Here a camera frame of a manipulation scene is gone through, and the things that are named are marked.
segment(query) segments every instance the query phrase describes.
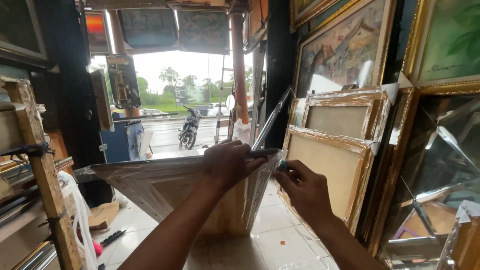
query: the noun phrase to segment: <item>mirror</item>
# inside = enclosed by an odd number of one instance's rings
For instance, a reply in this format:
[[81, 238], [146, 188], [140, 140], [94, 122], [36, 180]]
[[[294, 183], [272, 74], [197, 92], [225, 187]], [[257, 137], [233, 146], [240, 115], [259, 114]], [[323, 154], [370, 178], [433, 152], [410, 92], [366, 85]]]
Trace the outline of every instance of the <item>mirror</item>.
[[235, 97], [233, 95], [229, 95], [227, 100], [225, 101], [225, 107], [227, 110], [233, 110], [235, 107]]

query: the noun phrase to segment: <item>pink object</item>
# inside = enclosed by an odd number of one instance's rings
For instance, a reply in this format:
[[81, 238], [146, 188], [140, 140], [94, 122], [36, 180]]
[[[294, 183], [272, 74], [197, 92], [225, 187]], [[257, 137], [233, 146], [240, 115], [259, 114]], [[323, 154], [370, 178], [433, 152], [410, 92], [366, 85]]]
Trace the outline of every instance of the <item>pink object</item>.
[[93, 242], [93, 248], [95, 249], [95, 253], [97, 256], [100, 256], [102, 254], [102, 251], [103, 251], [102, 245], [100, 245], [99, 243]]

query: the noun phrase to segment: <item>billboard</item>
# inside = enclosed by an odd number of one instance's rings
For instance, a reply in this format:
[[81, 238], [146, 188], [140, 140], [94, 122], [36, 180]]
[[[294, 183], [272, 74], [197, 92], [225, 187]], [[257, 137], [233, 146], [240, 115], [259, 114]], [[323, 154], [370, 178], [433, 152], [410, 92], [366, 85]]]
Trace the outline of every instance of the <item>billboard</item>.
[[175, 102], [177, 107], [209, 102], [205, 86], [175, 86]]

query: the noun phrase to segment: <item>motorcycle wheel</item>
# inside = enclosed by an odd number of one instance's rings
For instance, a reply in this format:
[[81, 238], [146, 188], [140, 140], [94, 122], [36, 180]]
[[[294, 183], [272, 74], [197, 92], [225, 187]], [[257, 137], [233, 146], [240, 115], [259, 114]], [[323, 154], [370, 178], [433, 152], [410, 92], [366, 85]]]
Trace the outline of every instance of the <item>motorcycle wheel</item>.
[[180, 138], [179, 149], [180, 150], [190, 150], [195, 145], [196, 135], [191, 130], [185, 132], [185, 134]]

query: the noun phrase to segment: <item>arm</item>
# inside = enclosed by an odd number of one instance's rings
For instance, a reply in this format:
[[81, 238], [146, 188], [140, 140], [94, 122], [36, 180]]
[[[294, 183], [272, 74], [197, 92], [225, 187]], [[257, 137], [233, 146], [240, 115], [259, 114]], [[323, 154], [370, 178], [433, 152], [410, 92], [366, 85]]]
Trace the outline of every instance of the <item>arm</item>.
[[192, 193], [133, 251], [119, 270], [181, 270], [203, 224], [223, 195], [263, 163], [245, 162], [250, 146], [224, 141], [205, 151], [207, 174]]
[[292, 206], [313, 229], [341, 270], [383, 270], [351, 235], [330, 206], [327, 179], [298, 160], [287, 161], [289, 170], [278, 169], [274, 177], [288, 194]]

